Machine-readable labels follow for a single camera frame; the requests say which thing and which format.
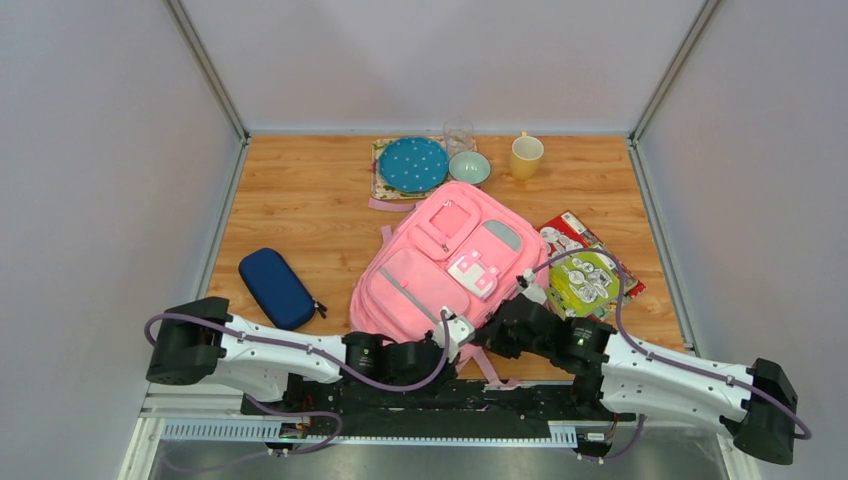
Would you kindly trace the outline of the green comic book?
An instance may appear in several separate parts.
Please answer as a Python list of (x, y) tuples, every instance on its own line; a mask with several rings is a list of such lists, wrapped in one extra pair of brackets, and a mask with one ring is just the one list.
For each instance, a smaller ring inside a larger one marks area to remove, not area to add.
[(579, 252), (549, 269), (547, 298), (561, 317), (588, 317), (614, 300), (621, 290), (617, 268), (605, 255)]

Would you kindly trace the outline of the pink student backpack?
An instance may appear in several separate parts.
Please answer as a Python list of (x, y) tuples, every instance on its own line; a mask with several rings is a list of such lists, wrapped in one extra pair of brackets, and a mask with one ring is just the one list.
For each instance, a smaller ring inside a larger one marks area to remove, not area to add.
[(478, 187), (448, 182), (401, 209), (406, 217), (382, 227), (381, 247), (354, 285), (353, 330), (418, 340), (442, 328), (443, 308), (480, 327), (526, 272), (547, 288), (547, 242)]

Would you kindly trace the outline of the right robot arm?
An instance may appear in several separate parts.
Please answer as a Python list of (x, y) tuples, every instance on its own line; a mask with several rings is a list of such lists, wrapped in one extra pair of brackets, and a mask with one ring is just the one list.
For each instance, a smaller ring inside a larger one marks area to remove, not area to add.
[(572, 374), (570, 404), (585, 419), (606, 410), (711, 429), (776, 465), (792, 464), (803, 435), (797, 393), (771, 360), (746, 366), (682, 354), (607, 323), (562, 319), (525, 295), (503, 302), (470, 342), (506, 358), (532, 353)]

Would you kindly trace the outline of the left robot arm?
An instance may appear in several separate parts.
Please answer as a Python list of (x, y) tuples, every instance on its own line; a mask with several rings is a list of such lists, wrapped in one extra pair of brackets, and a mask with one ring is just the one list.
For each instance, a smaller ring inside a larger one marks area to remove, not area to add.
[(223, 385), (291, 415), (306, 398), (292, 375), (321, 384), (356, 380), (392, 393), (416, 391), (455, 374), (473, 332), (465, 317), (442, 308), (417, 341), (361, 331), (316, 336), (260, 325), (230, 313), (227, 299), (206, 297), (145, 323), (153, 348), (146, 378), (167, 386)]

